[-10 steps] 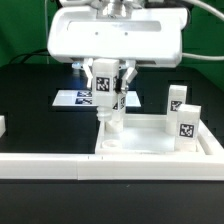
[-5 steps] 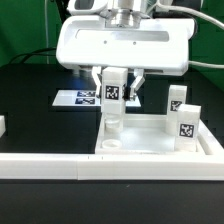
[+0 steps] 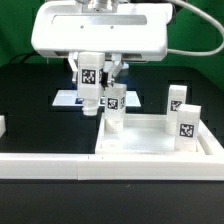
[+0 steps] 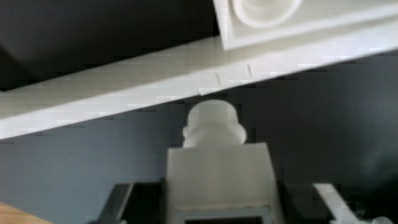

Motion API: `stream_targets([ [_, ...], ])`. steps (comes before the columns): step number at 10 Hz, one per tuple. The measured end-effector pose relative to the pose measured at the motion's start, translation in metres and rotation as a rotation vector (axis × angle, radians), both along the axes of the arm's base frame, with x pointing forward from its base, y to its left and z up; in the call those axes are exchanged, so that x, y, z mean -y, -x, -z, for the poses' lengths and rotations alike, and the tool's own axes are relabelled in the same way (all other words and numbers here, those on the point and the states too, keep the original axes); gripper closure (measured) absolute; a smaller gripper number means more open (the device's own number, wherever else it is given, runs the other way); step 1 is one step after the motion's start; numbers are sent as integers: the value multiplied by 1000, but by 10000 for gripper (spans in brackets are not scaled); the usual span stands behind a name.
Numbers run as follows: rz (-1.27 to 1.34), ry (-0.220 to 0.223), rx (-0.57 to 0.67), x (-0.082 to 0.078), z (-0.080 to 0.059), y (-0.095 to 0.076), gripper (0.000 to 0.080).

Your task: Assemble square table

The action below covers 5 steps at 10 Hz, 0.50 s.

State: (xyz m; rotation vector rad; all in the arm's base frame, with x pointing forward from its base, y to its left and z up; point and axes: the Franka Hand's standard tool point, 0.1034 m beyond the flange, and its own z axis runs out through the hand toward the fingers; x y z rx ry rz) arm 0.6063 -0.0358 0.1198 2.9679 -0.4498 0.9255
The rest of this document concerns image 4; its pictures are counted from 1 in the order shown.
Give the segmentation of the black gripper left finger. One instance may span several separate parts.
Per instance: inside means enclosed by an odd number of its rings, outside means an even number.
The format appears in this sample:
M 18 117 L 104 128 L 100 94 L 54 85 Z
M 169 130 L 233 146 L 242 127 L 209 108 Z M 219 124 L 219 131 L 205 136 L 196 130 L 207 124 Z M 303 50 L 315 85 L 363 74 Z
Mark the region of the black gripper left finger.
M 166 180 L 114 185 L 98 219 L 88 224 L 166 224 Z

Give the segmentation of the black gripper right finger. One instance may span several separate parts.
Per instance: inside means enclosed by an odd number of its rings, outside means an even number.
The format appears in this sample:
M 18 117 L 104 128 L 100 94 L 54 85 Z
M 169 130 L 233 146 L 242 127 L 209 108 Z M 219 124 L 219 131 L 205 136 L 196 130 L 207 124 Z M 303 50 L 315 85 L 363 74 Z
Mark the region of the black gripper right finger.
M 280 190 L 287 224 L 368 224 L 331 183 L 283 184 Z

